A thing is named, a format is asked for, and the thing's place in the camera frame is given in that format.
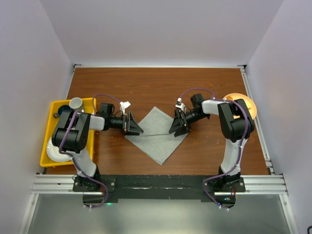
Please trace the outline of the grey cloth napkin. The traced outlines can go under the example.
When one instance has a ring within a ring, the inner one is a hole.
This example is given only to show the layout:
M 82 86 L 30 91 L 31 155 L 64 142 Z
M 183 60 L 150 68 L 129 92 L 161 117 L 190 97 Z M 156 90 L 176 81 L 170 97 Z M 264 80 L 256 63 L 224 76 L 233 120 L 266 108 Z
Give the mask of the grey cloth napkin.
M 173 118 L 157 107 L 139 122 L 144 133 L 138 136 L 125 136 L 125 138 L 137 146 L 151 159 L 162 165 L 176 150 L 187 136 L 177 136 L 169 133 Z

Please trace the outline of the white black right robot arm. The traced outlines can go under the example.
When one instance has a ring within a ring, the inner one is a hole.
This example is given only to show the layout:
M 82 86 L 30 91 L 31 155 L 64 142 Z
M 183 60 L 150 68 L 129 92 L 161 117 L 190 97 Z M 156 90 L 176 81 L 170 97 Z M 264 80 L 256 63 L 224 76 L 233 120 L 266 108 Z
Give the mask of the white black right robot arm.
M 175 117 L 169 129 L 175 137 L 191 131 L 191 124 L 210 115 L 219 117 L 220 127 L 226 139 L 224 157 L 219 166 L 218 175 L 203 181 L 204 186 L 212 189 L 229 191 L 239 183 L 241 176 L 240 163 L 244 147 L 254 131 L 254 121 L 244 99 L 221 100 L 204 99 L 202 94 L 191 98 L 193 108 L 186 112 L 182 98 L 175 104 Z

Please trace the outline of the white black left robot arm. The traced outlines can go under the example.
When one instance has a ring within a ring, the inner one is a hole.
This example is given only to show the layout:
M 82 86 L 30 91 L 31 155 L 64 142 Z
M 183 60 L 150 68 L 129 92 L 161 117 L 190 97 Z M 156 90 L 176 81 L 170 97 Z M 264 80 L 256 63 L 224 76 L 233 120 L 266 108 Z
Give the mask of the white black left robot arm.
M 120 105 L 121 116 L 114 114 L 115 106 L 102 103 L 100 111 L 96 114 L 80 111 L 63 111 L 52 134 L 51 142 L 58 148 L 61 155 L 72 161 L 77 170 L 78 184 L 84 185 L 89 191 L 100 189 L 105 191 L 105 186 L 100 179 L 97 165 L 91 160 L 87 150 L 87 141 L 90 130 L 107 131 L 119 129 L 125 135 L 138 136 L 144 130 L 136 123 L 132 112 L 125 113 L 125 107 Z

